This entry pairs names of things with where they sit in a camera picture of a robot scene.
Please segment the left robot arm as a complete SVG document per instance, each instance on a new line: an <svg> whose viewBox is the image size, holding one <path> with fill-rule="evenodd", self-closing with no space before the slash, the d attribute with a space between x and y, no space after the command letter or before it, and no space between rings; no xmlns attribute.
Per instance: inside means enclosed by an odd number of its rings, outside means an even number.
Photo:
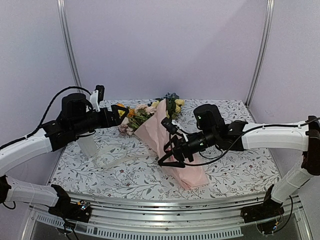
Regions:
<svg viewBox="0 0 320 240"><path fill-rule="evenodd" d="M37 156L55 152L71 142L88 137L97 129L119 126L130 112L128 108L112 105L108 110L99 103L103 97L98 90L87 99L83 93L72 93L61 100L57 119L40 124L29 136L0 149L0 202L40 204L55 209L63 216L74 213L70 197L59 185L38 185L7 176L11 169Z"/></svg>

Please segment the white ribbed ceramic vase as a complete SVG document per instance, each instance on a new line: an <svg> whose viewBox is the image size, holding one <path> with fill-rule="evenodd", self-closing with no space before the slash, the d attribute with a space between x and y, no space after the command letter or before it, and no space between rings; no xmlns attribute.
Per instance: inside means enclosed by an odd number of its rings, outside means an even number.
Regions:
<svg viewBox="0 0 320 240"><path fill-rule="evenodd" d="M94 156L97 151L97 145L94 141L93 135L96 132L91 132L91 133L85 133L84 135L80 135L78 137L78 140L76 141L77 144L79 145L80 150L87 156L87 157L92 157Z"/></svg>

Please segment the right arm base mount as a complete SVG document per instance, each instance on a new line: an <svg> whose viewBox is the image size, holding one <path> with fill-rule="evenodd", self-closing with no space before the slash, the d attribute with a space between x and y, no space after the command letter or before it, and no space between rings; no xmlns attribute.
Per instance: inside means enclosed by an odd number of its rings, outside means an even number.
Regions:
<svg viewBox="0 0 320 240"><path fill-rule="evenodd" d="M272 200L272 190L275 185L272 184L263 199L263 202L256 205L243 207L240 211L240 216L245 223L265 220L272 217L277 217L284 214L282 203Z"/></svg>

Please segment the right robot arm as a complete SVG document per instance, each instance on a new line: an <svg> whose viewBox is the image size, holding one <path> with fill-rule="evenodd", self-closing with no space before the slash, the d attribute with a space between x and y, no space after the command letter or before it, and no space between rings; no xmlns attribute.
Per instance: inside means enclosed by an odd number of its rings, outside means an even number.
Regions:
<svg viewBox="0 0 320 240"><path fill-rule="evenodd" d="M303 161L295 165L276 184L269 187L258 213L262 218L269 218L278 210L278 206L302 187L307 181L320 174L320 123L319 118L310 115L306 121L287 124L257 124L236 120L226 124L218 107L214 104L198 106L193 114L198 132L179 133L179 128L164 118L161 124L170 135L164 146L165 155L158 160L162 167L193 167L196 153L215 146L223 153L210 159L213 164L229 151L252 149L291 149L302 152Z"/></svg>

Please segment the artificial flower bouquet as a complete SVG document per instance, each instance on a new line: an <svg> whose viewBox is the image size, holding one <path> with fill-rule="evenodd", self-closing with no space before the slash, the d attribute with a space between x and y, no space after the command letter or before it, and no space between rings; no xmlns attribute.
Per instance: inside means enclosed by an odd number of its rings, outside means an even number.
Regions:
<svg viewBox="0 0 320 240"><path fill-rule="evenodd" d="M118 130L122 135L132 135L143 123L149 120L159 109L158 105L165 100L165 116L174 120L182 111L185 101L176 93L167 93L164 97L156 98L150 103L139 103L136 107L125 106L118 103L117 106L129 110L129 113L118 126Z"/></svg>

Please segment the pink wrapping paper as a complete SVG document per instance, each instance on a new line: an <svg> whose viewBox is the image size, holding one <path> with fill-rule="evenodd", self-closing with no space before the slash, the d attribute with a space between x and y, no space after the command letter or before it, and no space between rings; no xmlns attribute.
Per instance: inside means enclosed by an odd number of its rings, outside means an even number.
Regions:
<svg viewBox="0 0 320 240"><path fill-rule="evenodd" d="M157 153L159 158L165 155L164 146L169 141L169 133L161 125L161 121L167 116L166 107L166 101L160 101L155 114L134 132L138 138ZM184 190L192 190L209 184L202 166L186 166L185 168L162 166L160 169L163 174L173 177Z"/></svg>

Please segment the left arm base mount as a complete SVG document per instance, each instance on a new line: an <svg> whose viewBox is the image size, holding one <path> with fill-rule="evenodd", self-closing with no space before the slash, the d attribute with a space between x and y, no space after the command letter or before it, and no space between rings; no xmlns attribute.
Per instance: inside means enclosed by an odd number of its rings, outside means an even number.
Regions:
<svg viewBox="0 0 320 240"><path fill-rule="evenodd" d="M59 185L52 184L57 193L58 200L54 206L48 208L48 213L66 220L88 223L91 217L92 208L88 201L80 200L72 203L70 196Z"/></svg>

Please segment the cream printed ribbon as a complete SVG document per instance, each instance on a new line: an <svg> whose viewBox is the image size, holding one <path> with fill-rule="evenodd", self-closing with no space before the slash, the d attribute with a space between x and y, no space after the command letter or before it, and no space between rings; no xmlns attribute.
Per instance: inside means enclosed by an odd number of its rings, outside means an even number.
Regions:
<svg viewBox="0 0 320 240"><path fill-rule="evenodd" d="M121 144L111 144L102 147L93 157L93 165L96 168L110 169L122 163L138 158L157 157L157 154L151 149L140 148L130 149Z"/></svg>

